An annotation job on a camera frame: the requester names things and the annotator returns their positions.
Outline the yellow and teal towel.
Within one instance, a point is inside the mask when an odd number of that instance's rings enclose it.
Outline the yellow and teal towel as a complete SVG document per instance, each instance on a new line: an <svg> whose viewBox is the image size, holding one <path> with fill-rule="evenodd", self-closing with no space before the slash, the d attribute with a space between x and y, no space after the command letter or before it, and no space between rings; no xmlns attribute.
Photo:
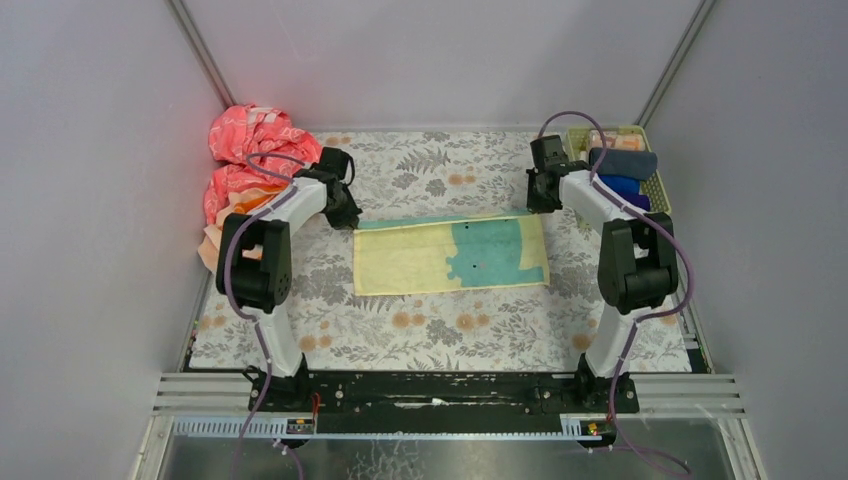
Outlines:
<svg viewBox="0 0 848 480"><path fill-rule="evenodd" d="M541 218L523 211L365 222L353 236L357 296L547 285Z"/></svg>

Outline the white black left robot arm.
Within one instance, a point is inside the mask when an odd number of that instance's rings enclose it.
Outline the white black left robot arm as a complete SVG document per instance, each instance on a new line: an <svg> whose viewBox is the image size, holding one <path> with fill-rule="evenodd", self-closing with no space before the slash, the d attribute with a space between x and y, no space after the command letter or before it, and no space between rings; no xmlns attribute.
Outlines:
<svg viewBox="0 0 848 480"><path fill-rule="evenodd" d="M287 298L294 281L292 236L310 218L322 215L335 230L354 230L362 210L350 192L354 160L338 148L325 147L319 160L292 175L258 166L260 159L286 160L277 153L246 157L249 167L287 183L283 192L250 213L230 213L222 227L216 288L238 317L249 322L261 351L260 370L293 377L304 362L294 339Z"/></svg>

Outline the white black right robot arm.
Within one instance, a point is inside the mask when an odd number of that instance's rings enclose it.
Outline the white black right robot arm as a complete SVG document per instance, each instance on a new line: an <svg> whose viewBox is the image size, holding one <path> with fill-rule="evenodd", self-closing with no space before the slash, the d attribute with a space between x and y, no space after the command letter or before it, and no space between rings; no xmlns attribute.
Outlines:
<svg viewBox="0 0 848 480"><path fill-rule="evenodd" d="M679 273L668 215L647 213L610 190L584 162L568 159L558 135L530 143L527 208L552 213L568 207L601 236L597 283L605 302L597 336L582 366L611 379L626 371L639 320L662 310Z"/></svg>

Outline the rolled blue towel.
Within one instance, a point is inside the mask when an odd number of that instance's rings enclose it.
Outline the rolled blue towel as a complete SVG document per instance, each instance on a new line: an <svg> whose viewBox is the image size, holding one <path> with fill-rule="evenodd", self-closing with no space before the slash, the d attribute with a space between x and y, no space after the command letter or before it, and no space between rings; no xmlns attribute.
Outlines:
<svg viewBox="0 0 848 480"><path fill-rule="evenodd" d="M619 175L600 175L600 180L619 196L639 195L641 182L638 179Z"/></svg>

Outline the rolled peach patterned towel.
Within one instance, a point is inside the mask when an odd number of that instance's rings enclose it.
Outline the rolled peach patterned towel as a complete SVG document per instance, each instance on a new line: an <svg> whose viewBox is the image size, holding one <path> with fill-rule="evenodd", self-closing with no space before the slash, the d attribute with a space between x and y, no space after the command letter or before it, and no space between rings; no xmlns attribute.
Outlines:
<svg viewBox="0 0 848 480"><path fill-rule="evenodd" d="M647 143L641 133L619 133L605 131L604 138L609 149L623 151L647 151ZM589 132L586 150L602 147L601 134L597 130Z"/></svg>

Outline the rolled dark grey towel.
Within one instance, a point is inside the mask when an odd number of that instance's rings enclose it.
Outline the rolled dark grey towel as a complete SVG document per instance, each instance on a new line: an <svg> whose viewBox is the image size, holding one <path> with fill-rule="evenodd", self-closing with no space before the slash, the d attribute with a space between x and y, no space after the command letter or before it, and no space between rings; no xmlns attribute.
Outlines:
<svg viewBox="0 0 848 480"><path fill-rule="evenodd" d="M654 152L608 149L596 173L647 181L654 175L657 168L658 157Z"/></svg>

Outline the orange and cream towel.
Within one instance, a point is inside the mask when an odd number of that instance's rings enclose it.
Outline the orange and cream towel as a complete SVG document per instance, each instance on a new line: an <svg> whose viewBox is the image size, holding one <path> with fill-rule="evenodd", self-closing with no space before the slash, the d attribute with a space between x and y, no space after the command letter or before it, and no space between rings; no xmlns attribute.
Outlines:
<svg viewBox="0 0 848 480"><path fill-rule="evenodd" d="M213 221L203 228L203 239L197 248L202 264L210 273L217 272L221 252L227 251L223 245L226 221L231 216L236 218L237 224L246 221L268 207L282 192L280 187L254 187L228 194L225 206L217 210Z"/></svg>

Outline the rolled purple towel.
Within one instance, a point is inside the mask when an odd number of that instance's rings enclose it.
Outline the rolled purple towel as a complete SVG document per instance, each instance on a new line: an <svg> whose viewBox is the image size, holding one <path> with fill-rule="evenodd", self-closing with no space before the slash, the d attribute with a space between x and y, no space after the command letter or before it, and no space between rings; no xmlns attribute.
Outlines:
<svg viewBox="0 0 848 480"><path fill-rule="evenodd" d="M638 193L628 193L624 196L624 199L631 205L636 208L639 208L645 212L651 212L652 206L650 198L646 195L638 194Z"/></svg>

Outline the pink patterned towel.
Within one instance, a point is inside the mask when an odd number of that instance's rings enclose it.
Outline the pink patterned towel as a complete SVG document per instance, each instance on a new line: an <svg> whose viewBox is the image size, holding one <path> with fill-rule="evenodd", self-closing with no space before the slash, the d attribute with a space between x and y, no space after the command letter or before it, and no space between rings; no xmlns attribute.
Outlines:
<svg viewBox="0 0 848 480"><path fill-rule="evenodd" d="M215 222L229 196L251 188L282 188L303 166L317 162L322 146L308 131L294 126L278 108L235 105L217 117L208 147L217 168L203 196L206 222Z"/></svg>

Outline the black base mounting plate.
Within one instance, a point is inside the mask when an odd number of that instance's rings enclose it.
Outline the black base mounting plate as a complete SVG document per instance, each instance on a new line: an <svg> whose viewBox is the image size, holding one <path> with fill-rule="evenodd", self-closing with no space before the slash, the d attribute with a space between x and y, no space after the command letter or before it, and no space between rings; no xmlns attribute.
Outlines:
<svg viewBox="0 0 848 480"><path fill-rule="evenodd" d="M635 384L552 373L310 371L268 377L251 366L249 407L304 413L320 434L557 433L560 417L635 414Z"/></svg>

